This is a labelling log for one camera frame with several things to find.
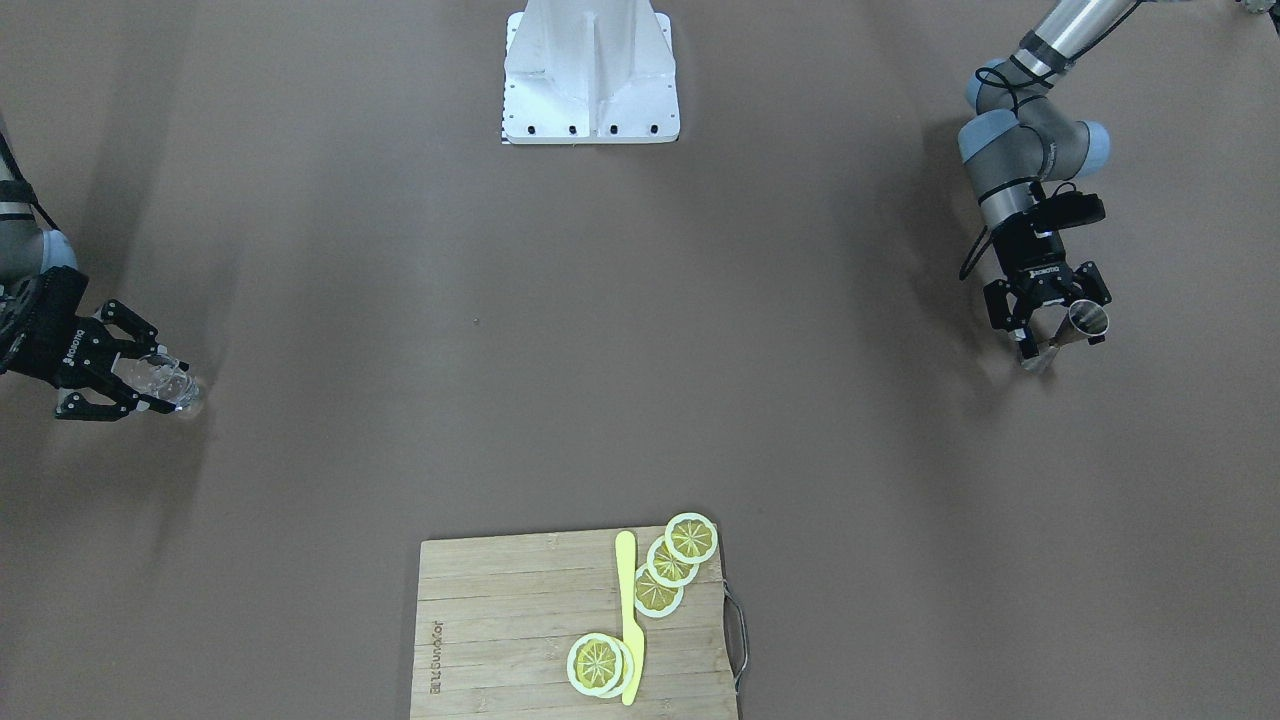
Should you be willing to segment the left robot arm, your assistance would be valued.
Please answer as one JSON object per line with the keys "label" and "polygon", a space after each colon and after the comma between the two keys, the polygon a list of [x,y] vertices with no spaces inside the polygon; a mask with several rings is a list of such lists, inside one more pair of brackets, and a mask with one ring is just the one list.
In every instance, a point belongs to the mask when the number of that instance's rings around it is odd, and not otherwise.
{"label": "left robot arm", "polygon": [[963,261],[969,277],[987,250],[1001,270],[983,297],[989,324],[1010,336],[1028,372],[1042,372],[1066,345],[1098,345],[1114,296],[1098,266],[1073,266],[1066,229],[1101,222],[1105,204],[1076,181],[1111,155],[1110,133],[1074,120],[1051,101],[1055,85],[1134,10],[1134,1],[1060,1],[1018,49],[974,70],[974,117],[957,146],[984,225]]}

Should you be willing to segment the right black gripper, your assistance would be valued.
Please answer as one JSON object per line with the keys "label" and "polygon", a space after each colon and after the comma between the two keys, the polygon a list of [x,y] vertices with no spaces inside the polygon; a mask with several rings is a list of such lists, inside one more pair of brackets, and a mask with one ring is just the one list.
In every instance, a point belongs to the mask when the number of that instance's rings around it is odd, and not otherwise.
{"label": "right black gripper", "polygon": [[[90,278],[77,269],[52,266],[19,283],[3,309],[3,372],[15,372],[58,388],[54,416],[60,420],[116,421],[133,413],[175,413],[174,402],[129,386],[109,393],[110,401],[90,397],[90,388],[111,391],[116,378],[108,370],[91,372],[82,363],[67,361],[83,340],[76,334],[81,322],[76,311],[88,282]],[[122,301],[106,300],[93,319],[102,327],[93,340],[96,352],[191,370],[188,363],[170,355],[166,346],[157,342],[157,328]]]}

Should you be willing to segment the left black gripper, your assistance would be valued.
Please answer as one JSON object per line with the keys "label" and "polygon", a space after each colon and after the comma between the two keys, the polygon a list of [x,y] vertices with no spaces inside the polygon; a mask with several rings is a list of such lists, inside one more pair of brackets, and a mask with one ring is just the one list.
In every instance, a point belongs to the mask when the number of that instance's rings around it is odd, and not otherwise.
{"label": "left black gripper", "polygon": [[1011,334],[1021,363],[1041,355],[1030,319],[1042,304],[1088,299],[1105,307],[1112,300],[1093,261],[1071,272],[1059,223],[1042,211],[1001,222],[995,229],[995,251],[1004,277],[986,284],[983,297],[992,328]]}

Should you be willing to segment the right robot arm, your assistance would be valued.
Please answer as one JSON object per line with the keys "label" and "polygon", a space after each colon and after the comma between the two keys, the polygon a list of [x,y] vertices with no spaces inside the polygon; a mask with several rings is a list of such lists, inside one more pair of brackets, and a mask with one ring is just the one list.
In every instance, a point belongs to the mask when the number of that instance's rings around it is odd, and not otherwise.
{"label": "right robot arm", "polygon": [[58,419],[115,421],[132,413],[198,411],[189,364],[157,329],[116,299],[79,315],[88,277],[1,142],[1,369],[59,393]]}

